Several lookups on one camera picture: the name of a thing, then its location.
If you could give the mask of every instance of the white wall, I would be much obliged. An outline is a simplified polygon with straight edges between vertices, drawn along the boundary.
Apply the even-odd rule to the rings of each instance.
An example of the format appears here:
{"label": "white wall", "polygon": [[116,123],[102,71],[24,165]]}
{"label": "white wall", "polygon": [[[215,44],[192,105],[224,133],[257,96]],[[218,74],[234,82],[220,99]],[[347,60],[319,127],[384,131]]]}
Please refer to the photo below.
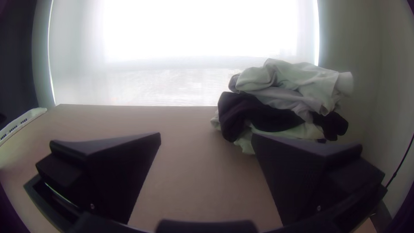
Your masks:
{"label": "white wall", "polygon": [[[381,69],[377,102],[364,136],[363,156],[386,173],[397,168],[414,132],[414,16],[406,0],[379,1]],[[409,152],[384,202],[394,216],[414,180]]]}
{"label": "white wall", "polygon": [[380,24],[377,0],[318,0],[319,66],[354,75],[354,93],[342,101],[349,122],[338,142],[362,141],[374,109],[380,76]]}
{"label": "white wall", "polygon": [[38,0],[33,18],[31,59],[34,87],[40,107],[50,109],[55,106],[53,89],[50,83],[47,30],[52,0]]}

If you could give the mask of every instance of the black cable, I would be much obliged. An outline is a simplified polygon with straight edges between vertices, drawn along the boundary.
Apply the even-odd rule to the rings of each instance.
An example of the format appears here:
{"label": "black cable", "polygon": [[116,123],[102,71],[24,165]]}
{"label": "black cable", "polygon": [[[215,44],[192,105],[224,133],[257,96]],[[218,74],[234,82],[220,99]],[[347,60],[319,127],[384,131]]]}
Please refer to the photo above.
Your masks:
{"label": "black cable", "polygon": [[402,163],[404,162],[405,157],[407,157],[408,151],[410,151],[411,144],[413,144],[413,140],[414,140],[414,134],[411,137],[410,144],[408,145],[407,150],[405,151],[404,157],[401,159],[400,165],[398,165],[397,170],[395,170],[395,172],[392,175],[391,179],[388,181],[387,185],[385,186],[386,188],[388,188],[388,186],[391,184],[391,181],[397,176],[398,170],[400,170],[400,167],[401,167]]}

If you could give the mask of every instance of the bright window light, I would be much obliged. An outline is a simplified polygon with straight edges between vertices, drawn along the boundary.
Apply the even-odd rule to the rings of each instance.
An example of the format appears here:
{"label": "bright window light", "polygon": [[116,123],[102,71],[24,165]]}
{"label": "bright window light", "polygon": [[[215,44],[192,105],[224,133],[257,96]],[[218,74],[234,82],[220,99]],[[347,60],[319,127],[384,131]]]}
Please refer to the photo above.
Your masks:
{"label": "bright window light", "polygon": [[317,0],[53,1],[56,104],[213,106],[266,58],[319,60]]}
{"label": "bright window light", "polygon": [[105,61],[296,55],[292,0],[105,0]]}

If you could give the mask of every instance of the wooden table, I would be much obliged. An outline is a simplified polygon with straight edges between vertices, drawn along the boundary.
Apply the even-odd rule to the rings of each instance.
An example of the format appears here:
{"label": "wooden table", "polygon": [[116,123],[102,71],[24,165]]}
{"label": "wooden table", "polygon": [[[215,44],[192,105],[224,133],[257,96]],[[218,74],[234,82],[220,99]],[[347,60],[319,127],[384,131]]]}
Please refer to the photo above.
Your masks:
{"label": "wooden table", "polygon": [[281,227],[255,156],[224,140],[210,125],[216,107],[59,105],[0,147],[0,182],[31,232],[57,230],[23,189],[52,139],[83,141],[160,132],[161,147],[129,225],[153,232],[161,219],[254,221],[259,231]]}

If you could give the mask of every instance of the pile of clothes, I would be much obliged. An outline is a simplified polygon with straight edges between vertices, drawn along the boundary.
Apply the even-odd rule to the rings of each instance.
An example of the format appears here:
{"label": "pile of clothes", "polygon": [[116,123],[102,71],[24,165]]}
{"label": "pile of clothes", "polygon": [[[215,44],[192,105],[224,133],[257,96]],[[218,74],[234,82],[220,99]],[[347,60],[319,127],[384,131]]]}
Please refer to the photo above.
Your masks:
{"label": "pile of clothes", "polygon": [[254,154],[253,133],[292,139],[336,141],[348,122],[334,110],[350,96],[353,77],[310,63],[268,59],[263,67],[247,68],[229,82],[212,125],[224,139]]}

